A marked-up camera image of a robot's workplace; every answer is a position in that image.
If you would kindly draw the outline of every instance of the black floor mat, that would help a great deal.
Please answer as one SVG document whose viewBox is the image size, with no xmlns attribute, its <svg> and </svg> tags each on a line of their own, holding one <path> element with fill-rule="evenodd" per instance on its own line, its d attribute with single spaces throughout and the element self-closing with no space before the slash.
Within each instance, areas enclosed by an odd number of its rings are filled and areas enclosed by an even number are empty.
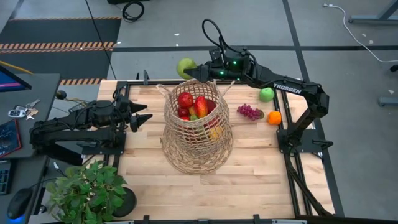
<svg viewBox="0 0 398 224">
<path fill-rule="evenodd" d="M 0 54 L 0 60 L 33 73 L 59 73 L 62 79 L 106 78 L 109 62 L 105 52 L 45 52 Z"/>
<path fill-rule="evenodd" d="M 96 19 L 95 22 L 103 42 L 109 43 L 107 47 L 117 42 L 120 19 Z M 81 49 L 84 42 L 90 43 L 87 47 L 97 49 Z M 0 60 L 34 73 L 59 73 L 64 80 L 101 80 L 108 76 L 109 62 L 99 46 L 91 19 L 16 19 L 10 20 L 0 34 Z"/>
<path fill-rule="evenodd" d="M 120 19 L 96 19 L 104 42 L 116 42 Z M 91 19 L 16 19 L 7 22 L 0 43 L 99 42 Z"/>
</svg>

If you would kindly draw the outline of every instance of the computer monitor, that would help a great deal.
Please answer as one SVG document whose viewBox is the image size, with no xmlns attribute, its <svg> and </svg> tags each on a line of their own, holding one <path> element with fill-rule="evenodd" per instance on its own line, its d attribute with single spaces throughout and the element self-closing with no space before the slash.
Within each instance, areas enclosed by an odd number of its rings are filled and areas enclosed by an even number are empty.
<svg viewBox="0 0 398 224">
<path fill-rule="evenodd" d="M 30 90 L 32 87 L 0 65 L 0 92 Z"/>
</svg>

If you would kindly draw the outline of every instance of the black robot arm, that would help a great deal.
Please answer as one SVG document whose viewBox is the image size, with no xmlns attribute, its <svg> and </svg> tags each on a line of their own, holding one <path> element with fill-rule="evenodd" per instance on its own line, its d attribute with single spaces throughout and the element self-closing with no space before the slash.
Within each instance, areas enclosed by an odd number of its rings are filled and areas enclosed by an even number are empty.
<svg viewBox="0 0 398 224">
<path fill-rule="evenodd" d="M 269 68 L 258 65 L 250 60 L 251 53 L 246 49 L 211 50 L 212 61 L 199 65 L 197 68 L 185 69 L 184 72 L 201 82 L 213 79 L 240 80 L 253 88 L 275 88 L 303 96 L 308 108 L 304 114 L 287 129 L 287 146 L 301 146 L 303 131 L 315 118 L 328 114 L 329 96 L 323 91 L 320 84 L 306 82 L 288 76 L 278 75 Z"/>
<path fill-rule="evenodd" d="M 209 38 L 205 31 L 205 22 L 212 23 L 219 33 L 218 44 Z M 211 61 L 184 72 L 200 82 L 213 79 L 239 80 L 253 88 L 271 87 L 303 96 L 308 108 L 295 122 L 289 124 L 287 130 L 278 130 L 277 138 L 279 148 L 284 153 L 287 172 L 293 177 L 303 194 L 321 216 L 331 216 L 312 195 L 305 183 L 299 177 L 290 160 L 290 152 L 320 152 L 333 145 L 330 141 L 319 140 L 316 130 L 306 130 L 315 118 L 328 114 L 329 96 L 323 91 L 322 86 L 314 82 L 306 82 L 287 76 L 275 74 L 269 68 L 258 65 L 255 56 L 247 48 L 232 48 L 225 42 L 218 26 L 211 20 L 205 19 L 202 23 L 203 33 L 207 39 L 218 48 L 210 51 Z"/>
<path fill-rule="evenodd" d="M 133 115 L 147 106 L 131 102 L 128 96 L 121 94 L 123 88 L 123 85 L 117 87 L 113 101 L 92 101 L 68 116 L 36 122 L 30 130 L 30 143 L 48 155 L 57 155 L 51 150 L 61 141 L 78 141 L 82 154 L 123 153 L 127 124 L 136 132 L 152 117 L 151 114 Z M 62 155 L 54 159 L 62 160 Z"/>
</svg>

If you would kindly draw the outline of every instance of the green apple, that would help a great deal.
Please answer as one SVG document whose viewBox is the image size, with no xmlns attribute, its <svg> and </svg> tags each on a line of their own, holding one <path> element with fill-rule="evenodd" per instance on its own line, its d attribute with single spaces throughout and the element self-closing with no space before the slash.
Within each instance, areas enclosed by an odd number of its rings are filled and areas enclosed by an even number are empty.
<svg viewBox="0 0 398 224">
<path fill-rule="evenodd" d="M 192 77 L 184 72 L 184 69 L 197 68 L 196 63 L 190 58 L 183 58 L 177 64 L 177 73 L 181 78 L 189 80 Z"/>
<path fill-rule="evenodd" d="M 274 91 L 271 88 L 265 88 L 260 90 L 260 100 L 263 102 L 270 102 L 275 96 Z"/>
</svg>

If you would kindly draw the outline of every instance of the plant pot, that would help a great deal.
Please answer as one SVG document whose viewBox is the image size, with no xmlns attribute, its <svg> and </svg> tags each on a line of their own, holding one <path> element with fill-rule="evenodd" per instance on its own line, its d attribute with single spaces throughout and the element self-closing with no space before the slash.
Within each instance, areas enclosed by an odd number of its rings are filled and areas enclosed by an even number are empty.
<svg viewBox="0 0 398 224">
<path fill-rule="evenodd" d="M 136 197 L 135 193 L 127 187 L 123 187 L 123 188 L 126 191 L 126 195 L 124 196 L 123 204 L 121 207 L 116 209 L 112 214 L 114 217 L 118 217 L 118 218 L 125 217 L 126 215 L 130 214 L 131 211 L 137 205 L 137 197 Z"/>
</svg>

